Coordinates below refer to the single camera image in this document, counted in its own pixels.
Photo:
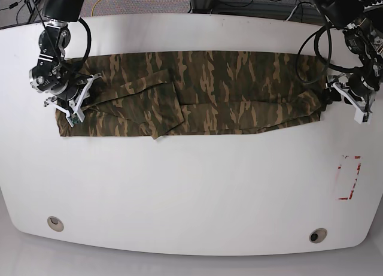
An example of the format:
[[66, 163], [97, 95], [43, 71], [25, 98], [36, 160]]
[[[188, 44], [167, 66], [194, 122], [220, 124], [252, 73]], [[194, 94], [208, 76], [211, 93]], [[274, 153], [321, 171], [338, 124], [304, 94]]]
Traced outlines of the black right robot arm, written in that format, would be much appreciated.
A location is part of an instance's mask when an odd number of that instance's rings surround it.
[[[38, 93], [51, 94], [44, 105], [52, 105], [64, 113], [70, 126], [84, 122], [82, 103], [90, 96], [93, 82], [101, 78], [100, 73], [88, 75], [80, 72], [92, 44], [90, 28], [80, 17], [83, 3], [84, 0], [45, 1], [42, 13], [38, 14], [44, 28], [38, 41], [38, 62], [29, 71], [31, 88]], [[65, 60], [65, 49], [71, 39], [68, 24], [72, 22], [80, 22], [85, 28], [87, 47], [79, 61], [68, 63]]]

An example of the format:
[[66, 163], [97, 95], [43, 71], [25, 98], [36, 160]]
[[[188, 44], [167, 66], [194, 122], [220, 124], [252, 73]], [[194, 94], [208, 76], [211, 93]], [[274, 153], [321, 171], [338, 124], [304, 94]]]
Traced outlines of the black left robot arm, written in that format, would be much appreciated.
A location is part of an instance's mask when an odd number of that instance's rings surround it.
[[[314, 52], [325, 69], [337, 71], [328, 75], [324, 97], [328, 104], [344, 100], [355, 108], [357, 123], [369, 123], [376, 93], [382, 85], [382, 0], [310, 0], [324, 20], [324, 26], [310, 37]], [[358, 56], [361, 66], [345, 68], [322, 57], [319, 40], [331, 29], [343, 33], [345, 45]]]

